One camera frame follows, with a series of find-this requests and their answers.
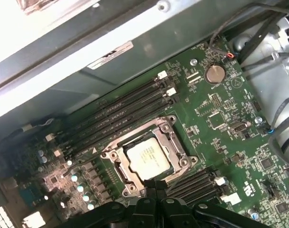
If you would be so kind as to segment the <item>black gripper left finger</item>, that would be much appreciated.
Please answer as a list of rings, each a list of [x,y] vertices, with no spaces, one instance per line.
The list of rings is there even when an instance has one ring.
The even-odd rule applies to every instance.
[[[128,206],[112,201],[89,212],[69,219],[59,228],[156,228],[157,181],[144,182],[145,196],[131,201]]]

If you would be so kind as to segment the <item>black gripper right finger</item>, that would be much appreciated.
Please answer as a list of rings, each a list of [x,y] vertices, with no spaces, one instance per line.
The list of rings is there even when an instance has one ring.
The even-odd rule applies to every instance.
[[[169,198],[167,184],[156,181],[156,196],[167,228],[263,228],[264,224],[220,206],[203,202],[191,209],[183,200]]]

